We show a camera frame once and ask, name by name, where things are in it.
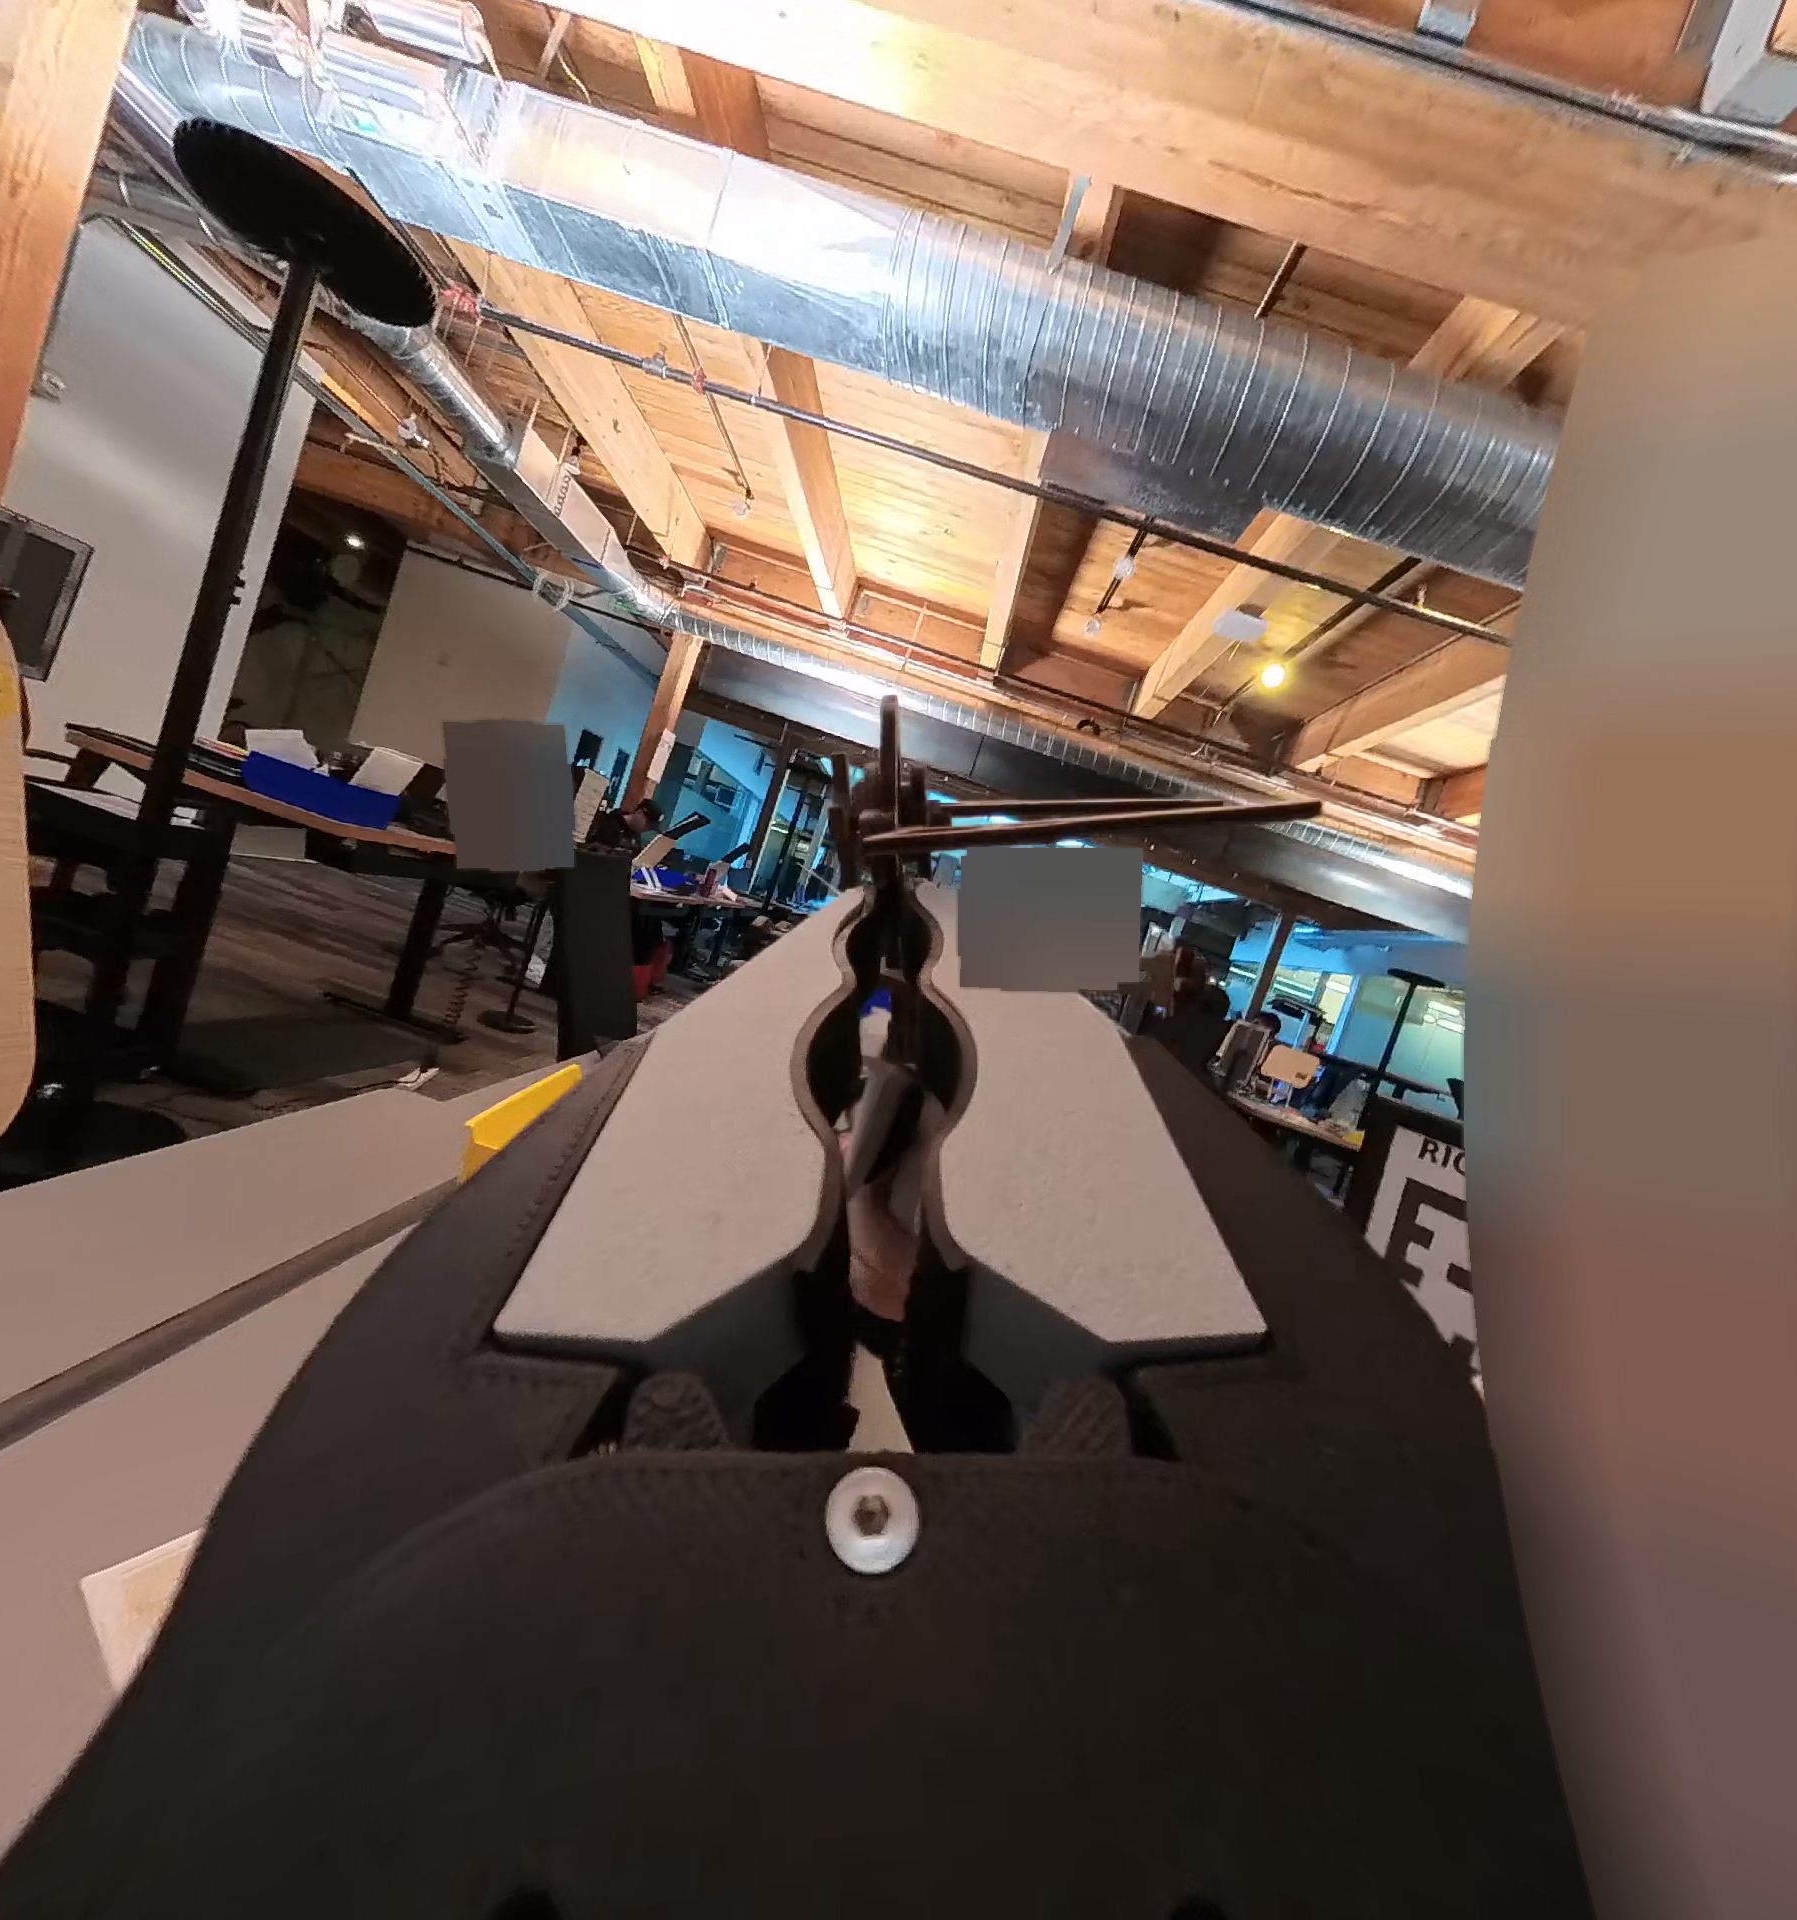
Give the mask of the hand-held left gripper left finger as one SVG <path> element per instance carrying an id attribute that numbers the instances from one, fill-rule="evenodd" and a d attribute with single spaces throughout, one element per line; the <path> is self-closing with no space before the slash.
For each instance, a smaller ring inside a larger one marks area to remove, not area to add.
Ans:
<path id="1" fill-rule="evenodd" d="M 509 1342 L 652 1348 L 828 1237 L 837 1136 L 817 1103 L 817 1022 L 846 1001 L 833 900 L 654 1030 L 496 1315 Z"/>

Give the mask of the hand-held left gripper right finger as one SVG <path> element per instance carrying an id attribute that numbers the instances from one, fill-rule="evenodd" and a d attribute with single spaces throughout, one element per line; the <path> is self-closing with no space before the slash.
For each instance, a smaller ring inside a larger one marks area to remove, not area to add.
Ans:
<path id="1" fill-rule="evenodd" d="M 1233 1358 L 1268 1321 L 1123 1034 L 1070 991 L 969 987 L 956 892 L 918 886 L 927 1001 L 956 1038 L 931 1243 L 963 1358 Z"/>

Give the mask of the brown wooden mechanical model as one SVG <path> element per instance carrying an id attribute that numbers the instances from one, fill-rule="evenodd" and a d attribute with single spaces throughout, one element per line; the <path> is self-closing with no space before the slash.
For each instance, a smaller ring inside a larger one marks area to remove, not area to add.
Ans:
<path id="1" fill-rule="evenodd" d="M 880 696 L 870 774 L 859 782 L 844 774 L 833 782 L 842 881 L 861 884 L 877 900 L 895 900 L 936 855 L 1059 849 L 1161 827 L 1308 825 L 1322 816 L 1317 801 L 1117 796 L 933 803 L 927 769 L 904 753 L 902 714 L 898 694 Z"/>

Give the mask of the yellow box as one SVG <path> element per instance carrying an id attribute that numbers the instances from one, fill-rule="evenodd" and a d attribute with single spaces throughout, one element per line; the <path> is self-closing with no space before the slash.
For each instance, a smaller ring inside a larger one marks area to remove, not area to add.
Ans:
<path id="1" fill-rule="evenodd" d="M 556 1101 L 581 1086 L 584 1067 L 578 1061 L 532 1079 L 503 1098 L 488 1098 L 463 1122 L 463 1146 L 458 1180 L 468 1183 L 478 1168 L 491 1165 L 519 1136 L 532 1129 Z"/>

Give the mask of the black cabinet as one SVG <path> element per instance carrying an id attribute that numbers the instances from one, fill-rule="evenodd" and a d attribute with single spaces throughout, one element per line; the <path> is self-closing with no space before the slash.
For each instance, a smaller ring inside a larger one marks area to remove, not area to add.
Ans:
<path id="1" fill-rule="evenodd" d="M 553 871 L 556 1059 L 567 1062 L 640 1031 L 635 902 L 628 853 L 575 850 Z"/>

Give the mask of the wooden desk with black legs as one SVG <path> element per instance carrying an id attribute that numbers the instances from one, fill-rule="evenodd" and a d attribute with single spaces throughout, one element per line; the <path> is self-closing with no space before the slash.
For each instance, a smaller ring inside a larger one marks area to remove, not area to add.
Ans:
<path id="1" fill-rule="evenodd" d="M 51 862 L 50 881 L 32 896 L 35 946 L 86 960 L 89 999 L 115 980 L 117 994 L 99 1001 L 115 1019 L 122 1016 L 135 970 L 148 970 L 140 1016 L 132 1026 L 115 1026 L 115 1048 L 145 1067 L 179 1051 L 236 835 L 259 827 L 300 834 L 310 860 L 339 876 L 417 881 L 387 999 L 337 998 L 337 1004 L 432 1044 L 461 1041 L 452 1020 L 415 1013 L 455 884 L 455 849 L 446 837 L 392 823 L 345 823 L 266 796 L 243 782 L 241 750 L 198 742 L 157 850 L 141 853 L 141 801 L 109 794 L 99 784 L 105 774 L 148 784 L 153 749 L 102 727 L 75 726 L 67 741 L 72 754 L 65 757 L 62 782 L 26 778 L 26 846 L 32 856 Z"/>

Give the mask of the blue plastic bin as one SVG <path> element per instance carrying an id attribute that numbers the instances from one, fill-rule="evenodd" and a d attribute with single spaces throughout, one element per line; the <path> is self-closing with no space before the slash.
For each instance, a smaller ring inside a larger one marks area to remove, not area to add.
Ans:
<path id="1" fill-rule="evenodd" d="M 301 767 L 264 753 L 246 753 L 239 778 L 251 796 L 310 813 L 335 827 L 382 831 L 395 825 L 401 808 L 401 796 L 395 792 L 358 788 L 321 774 L 316 765 Z"/>

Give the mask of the white standing board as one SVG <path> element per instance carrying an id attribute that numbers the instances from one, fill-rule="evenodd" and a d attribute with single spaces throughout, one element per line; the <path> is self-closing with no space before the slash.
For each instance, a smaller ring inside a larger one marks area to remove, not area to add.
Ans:
<path id="1" fill-rule="evenodd" d="M 528 589 L 403 553 L 350 742 L 440 767 L 449 721 L 548 721 L 579 631 Z"/>

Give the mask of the white paper card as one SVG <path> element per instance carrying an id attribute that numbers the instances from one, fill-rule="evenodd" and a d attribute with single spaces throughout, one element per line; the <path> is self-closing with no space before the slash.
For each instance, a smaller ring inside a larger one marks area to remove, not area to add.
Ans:
<path id="1" fill-rule="evenodd" d="M 117 1699 L 130 1686 L 157 1641 L 202 1536 L 203 1532 L 194 1527 L 80 1578 L 80 1602 Z"/>

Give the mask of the black round-top floor lamp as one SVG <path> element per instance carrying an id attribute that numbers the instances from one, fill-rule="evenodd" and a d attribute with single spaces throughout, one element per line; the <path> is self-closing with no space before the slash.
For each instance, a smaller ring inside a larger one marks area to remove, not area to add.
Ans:
<path id="1" fill-rule="evenodd" d="M 141 782 L 128 856 L 121 868 L 105 942 L 92 973 L 88 1044 L 72 1086 L 89 1094 L 109 1061 L 135 960 L 135 942 L 155 884 L 163 844 L 235 608 L 267 463 L 294 381 L 313 297 L 331 290 L 368 321 L 425 326 L 430 280 L 415 254 L 371 211 L 291 153 L 236 128 L 190 119 L 172 133 L 180 179 L 203 211 L 239 242 L 285 264 L 239 452 L 214 524 L 185 645 Z"/>

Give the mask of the thin silver air duct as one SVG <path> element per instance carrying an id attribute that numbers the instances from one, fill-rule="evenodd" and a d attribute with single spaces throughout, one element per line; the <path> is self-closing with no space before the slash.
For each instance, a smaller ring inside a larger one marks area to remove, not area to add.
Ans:
<path id="1" fill-rule="evenodd" d="M 470 524 L 470 533 L 519 585 L 556 611 L 600 599 L 652 631 L 711 635 L 708 623 L 673 590 L 637 567 L 571 460 L 536 425 L 498 413 L 435 329 L 368 321 L 327 294 L 320 301 L 345 331 L 389 360 L 435 422 L 455 438 L 487 492 L 524 527 L 525 552 L 513 553 L 487 528 Z"/>

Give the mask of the large round silver air duct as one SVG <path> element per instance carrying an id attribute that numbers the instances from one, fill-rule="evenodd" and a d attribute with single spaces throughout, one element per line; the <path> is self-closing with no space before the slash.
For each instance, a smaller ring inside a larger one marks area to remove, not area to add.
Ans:
<path id="1" fill-rule="evenodd" d="M 1216 537 L 1277 511 L 1526 581 L 1558 422 L 1515 398 L 368 43 L 293 74 L 144 13 L 124 60 L 176 117 L 501 263 L 1053 437 L 1106 504 Z"/>

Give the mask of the dark framed wall panel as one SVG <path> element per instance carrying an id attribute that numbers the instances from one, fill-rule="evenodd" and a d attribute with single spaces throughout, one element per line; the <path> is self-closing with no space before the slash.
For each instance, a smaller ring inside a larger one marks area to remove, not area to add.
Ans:
<path id="1" fill-rule="evenodd" d="M 88 540 L 0 505 L 0 626 L 23 680 L 50 678 L 92 553 Z"/>

